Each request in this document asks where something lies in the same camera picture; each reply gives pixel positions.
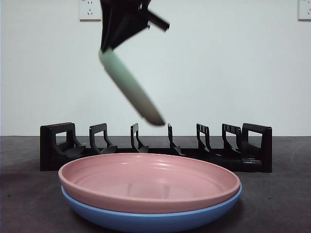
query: dish rack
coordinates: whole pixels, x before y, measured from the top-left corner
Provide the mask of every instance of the dish rack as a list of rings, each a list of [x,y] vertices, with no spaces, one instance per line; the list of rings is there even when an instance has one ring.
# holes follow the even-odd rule
[[[66,132],[66,141],[57,143],[56,135]],[[99,148],[95,143],[95,134],[103,132],[107,146]],[[226,133],[236,138],[236,147],[227,140]],[[249,132],[261,134],[260,147],[249,143]],[[169,148],[151,148],[143,144],[138,133],[138,123],[131,126],[131,148],[119,148],[108,138],[107,124],[89,127],[90,148],[83,146],[76,138],[75,124],[72,122],[44,125],[40,127],[40,171],[58,170],[62,165],[82,157],[111,153],[158,153],[186,156],[214,163],[231,171],[272,172],[272,128],[244,123],[238,126],[222,124],[223,148],[212,148],[209,142],[209,128],[196,124],[197,148],[184,148],[173,140],[173,129],[168,124]]]

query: plate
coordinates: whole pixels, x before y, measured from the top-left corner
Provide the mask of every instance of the plate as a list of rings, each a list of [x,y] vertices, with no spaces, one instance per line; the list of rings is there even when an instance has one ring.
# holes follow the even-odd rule
[[[112,230],[129,233],[172,233],[204,226],[225,213],[237,202],[242,191],[230,199],[208,208],[171,214],[133,214],[99,209],[83,204],[62,192],[71,208],[84,219]]]
[[[206,208],[232,197],[240,180],[208,162],[163,154],[116,153],[77,159],[58,172],[74,199],[101,209],[143,214]]]

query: gray countertop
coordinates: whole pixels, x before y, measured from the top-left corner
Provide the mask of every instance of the gray countertop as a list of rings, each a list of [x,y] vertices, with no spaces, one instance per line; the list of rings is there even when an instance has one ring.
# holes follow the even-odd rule
[[[109,137],[130,147],[126,136]],[[141,137],[150,147],[167,147],[167,137]],[[86,143],[88,137],[78,137]],[[176,144],[196,147],[193,136]],[[221,137],[211,137],[221,147]],[[189,233],[311,232],[311,137],[274,137],[273,172],[235,172],[243,184],[236,205],[222,218]],[[112,233],[75,214],[60,191],[57,171],[39,171],[39,137],[1,137],[2,233]]]

